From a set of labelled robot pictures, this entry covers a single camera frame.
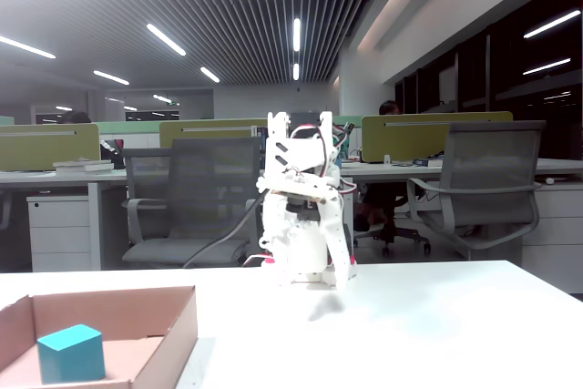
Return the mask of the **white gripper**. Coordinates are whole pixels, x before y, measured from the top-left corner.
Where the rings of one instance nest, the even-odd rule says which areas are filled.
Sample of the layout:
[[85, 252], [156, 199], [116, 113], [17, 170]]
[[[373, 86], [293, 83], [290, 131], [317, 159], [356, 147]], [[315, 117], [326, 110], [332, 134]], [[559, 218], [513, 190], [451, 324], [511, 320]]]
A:
[[294, 283], [290, 262], [292, 234], [299, 223], [320, 223], [320, 230], [332, 258], [334, 285], [346, 288], [351, 273], [351, 257], [343, 228], [343, 209], [339, 199], [318, 205], [308, 200], [267, 200], [266, 223], [260, 246], [274, 260], [272, 269], [278, 283]]

